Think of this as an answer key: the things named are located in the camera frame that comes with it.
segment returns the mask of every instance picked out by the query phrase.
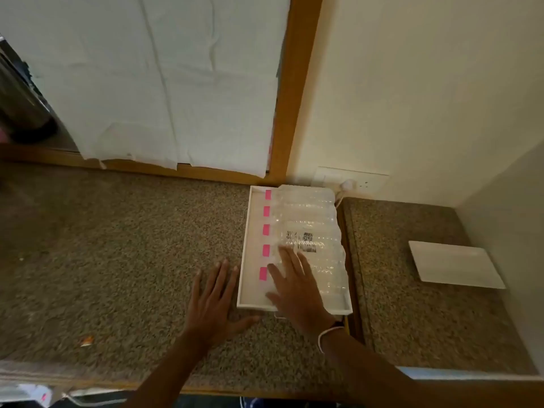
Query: forearm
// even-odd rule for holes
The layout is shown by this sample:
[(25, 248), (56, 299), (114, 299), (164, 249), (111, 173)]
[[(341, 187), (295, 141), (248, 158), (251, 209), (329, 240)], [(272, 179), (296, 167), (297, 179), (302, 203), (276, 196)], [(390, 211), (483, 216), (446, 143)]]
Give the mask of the forearm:
[(321, 346), (329, 362), (342, 372), (352, 392), (368, 406), (437, 406), (427, 392), (344, 330), (323, 336)]
[(125, 408), (171, 407), (183, 384), (208, 348), (197, 336), (186, 332), (163, 357), (157, 369), (140, 385)]

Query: hand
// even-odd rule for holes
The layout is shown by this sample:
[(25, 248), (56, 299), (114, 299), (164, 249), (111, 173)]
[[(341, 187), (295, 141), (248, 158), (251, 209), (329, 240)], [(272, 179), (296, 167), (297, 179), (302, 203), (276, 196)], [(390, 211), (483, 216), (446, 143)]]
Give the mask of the hand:
[(323, 307), (306, 257), (295, 254), (290, 247), (278, 247), (285, 268), (285, 277), (278, 268), (269, 263), (268, 272), (274, 279), (278, 294), (269, 292), (267, 298), (289, 321), (311, 341), (317, 341), (321, 332), (335, 323), (335, 318)]
[(236, 322), (228, 320), (228, 308), (238, 279), (238, 267), (235, 266), (232, 269), (225, 292), (221, 296), (227, 271), (227, 259), (222, 263), (217, 262), (208, 276), (202, 295), (200, 295), (200, 271), (193, 281), (193, 290), (182, 336), (193, 338), (196, 344), (203, 346), (206, 351), (245, 331), (260, 320), (258, 316), (249, 316)]

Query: plastic packaging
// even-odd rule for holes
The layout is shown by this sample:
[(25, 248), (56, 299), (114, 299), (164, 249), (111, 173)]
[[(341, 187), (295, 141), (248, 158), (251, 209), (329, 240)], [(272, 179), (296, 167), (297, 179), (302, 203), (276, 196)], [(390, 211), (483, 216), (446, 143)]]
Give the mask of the plastic packaging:
[[(334, 201), (334, 193), (325, 188), (283, 185), (271, 193), (275, 246), (292, 247), (306, 256), (322, 294), (342, 294), (348, 288)], [(277, 249), (273, 260), (281, 265)]]

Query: beige wall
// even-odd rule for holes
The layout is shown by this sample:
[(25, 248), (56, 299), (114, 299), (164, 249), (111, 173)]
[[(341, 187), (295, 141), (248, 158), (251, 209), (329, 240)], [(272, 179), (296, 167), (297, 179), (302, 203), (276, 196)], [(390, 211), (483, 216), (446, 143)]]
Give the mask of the beige wall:
[(544, 0), (324, 0), (290, 157), (456, 206), (544, 137)]
[(502, 275), (504, 302), (544, 374), (544, 143), (457, 212), (474, 245), (487, 250)]

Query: wall socket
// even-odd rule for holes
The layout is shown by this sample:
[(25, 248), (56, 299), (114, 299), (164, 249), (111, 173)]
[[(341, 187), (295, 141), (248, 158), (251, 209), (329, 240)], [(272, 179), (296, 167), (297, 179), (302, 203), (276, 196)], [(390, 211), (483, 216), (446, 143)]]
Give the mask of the wall socket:
[(313, 176), (312, 186), (331, 188), (336, 193), (340, 191), (340, 185), (344, 181), (353, 179), (356, 181), (354, 192), (373, 196), (380, 191), (388, 178), (389, 175), (379, 173), (365, 173), (319, 166)]

